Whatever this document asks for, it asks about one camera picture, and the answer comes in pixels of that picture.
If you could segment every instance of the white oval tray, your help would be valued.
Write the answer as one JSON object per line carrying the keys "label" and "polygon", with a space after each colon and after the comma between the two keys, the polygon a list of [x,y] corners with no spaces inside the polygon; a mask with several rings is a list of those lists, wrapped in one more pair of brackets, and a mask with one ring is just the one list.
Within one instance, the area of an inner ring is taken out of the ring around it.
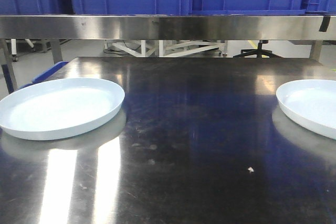
{"label": "white oval tray", "polygon": [[120,110],[125,92],[116,83],[69,78],[18,90],[0,101],[0,127],[28,140],[55,140],[91,131]]}
{"label": "white oval tray", "polygon": [[277,89],[281,110],[299,125],[336,139],[336,81],[298,80]]}

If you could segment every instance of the metal table surface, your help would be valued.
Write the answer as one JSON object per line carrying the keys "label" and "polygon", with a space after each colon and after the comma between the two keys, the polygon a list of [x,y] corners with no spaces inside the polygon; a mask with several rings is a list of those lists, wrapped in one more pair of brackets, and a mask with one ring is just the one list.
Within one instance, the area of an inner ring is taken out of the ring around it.
{"label": "metal table surface", "polygon": [[275,97],[336,79],[316,61],[88,57],[50,79],[70,77],[117,82],[122,111],[62,141],[3,132],[0,223],[335,223],[336,143]]}

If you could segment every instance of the floor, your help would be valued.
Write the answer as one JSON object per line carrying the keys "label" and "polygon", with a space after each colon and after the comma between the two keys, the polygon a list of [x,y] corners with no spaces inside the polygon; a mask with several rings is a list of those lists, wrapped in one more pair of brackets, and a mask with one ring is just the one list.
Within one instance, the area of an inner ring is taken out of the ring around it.
{"label": "floor", "polygon": [[[239,54],[241,49],[252,48],[257,41],[229,41],[228,57]],[[14,73],[18,87],[30,83],[31,79],[53,65],[51,51],[43,53],[37,45],[35,53],[25,44],[18,44],[19,61],[13,62]],[[129,57],[103,52],[102,40],[71,40],[61,46],[64,61],[71,61],[75,57],[101,56],[101,57]],[[295,45],[289,41],[270,41],[263,46],[273,53],[286,58],[308,58],[310,45]],[[211,50],[188,57],[220,57],[218,50]],[[320,62],[330,69],[336,69],[336,45],[323,45]],[[6,83],[0,72],[0,99],[8,95]]]}

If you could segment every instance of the scratch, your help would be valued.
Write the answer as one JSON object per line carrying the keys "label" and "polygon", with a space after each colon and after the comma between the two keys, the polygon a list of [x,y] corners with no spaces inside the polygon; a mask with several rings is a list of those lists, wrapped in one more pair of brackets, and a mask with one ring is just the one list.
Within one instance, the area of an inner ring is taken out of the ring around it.
{"label": "scratch", "polygon": [[137,198],[136,196],[134,196],[133,194],[131,194],[129,191],[126,191],[127,194],[131,195],[133,198]]}
{"label": "scratch", "polygon": [[16,198],[15,199],[11,199],[11,200],[7,201],[6,203],[10,203],[10,202],[12,202],[14,200],[16,200]]}
{"label": "scratch", "polygon": [[93,177],[92,175],[90,175],[89,173],[87,173],[87,171],[84,169],[84,167],[83,167],[81,164],[78,164],[78,165],[80,166],[80,168],[84,171],[84,173],[85,173],[86,175],[88,175],[88,176],[91,177],[91,178],[96,179],[95,177]]}

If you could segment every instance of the metal leg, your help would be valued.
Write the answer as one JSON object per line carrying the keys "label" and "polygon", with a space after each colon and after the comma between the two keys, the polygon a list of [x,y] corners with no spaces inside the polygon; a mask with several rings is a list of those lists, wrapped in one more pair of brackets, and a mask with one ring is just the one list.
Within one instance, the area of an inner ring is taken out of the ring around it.
{"label": "metal leg", "polygon": [[41,42],[42,42],[42,51],[46,53],[48,51],[48,46],[47,46],[48,40],[42,39]]}
{"label": "metal leg", "polygon": [[165,54],[165,41],[164,40],[159,40],[159,57],[164,57]]}
{"label": "metal leg", "polygon": [[311,50],[310,50],[310,56],[309,56],[310,59],[313,59],[316,61],[320,60],[322,45],[323,45],[323,40],[313,41],[313,44],[311,45]]}
{"label": "metal leg", "polygon": [[32,48],[32,52],[36,52],[35,46],[30,39],[25,39],[28,45]]}
{"label": "metal leg", "polygon": [[59,61],[63,61],[61,46],[59,44],[59,39],[51,39],[50,40],[51,50],[52,50],[52,58],[54,59],[54,63],[58,63]]}
{"label": "metal leg", "polygon": [[16,39],[10,39],[11,49],[12,49],[12,59],[14,62],[18,61],[17,50],[16,50]]}
{"label": "metal leg", "polygon": [[12,58],[8,51],[6,40],[1,39],[0,48],[2,47],[4,51],[4,56],[0,55],[0,64],[4,73],[8,93],[14,92],[17,89],[16,79],[14,75],[14,70],[12,66]]}
{"label": "metal leg", "polygon": [[146,40],[141,41],[141,57],[146,57]]}

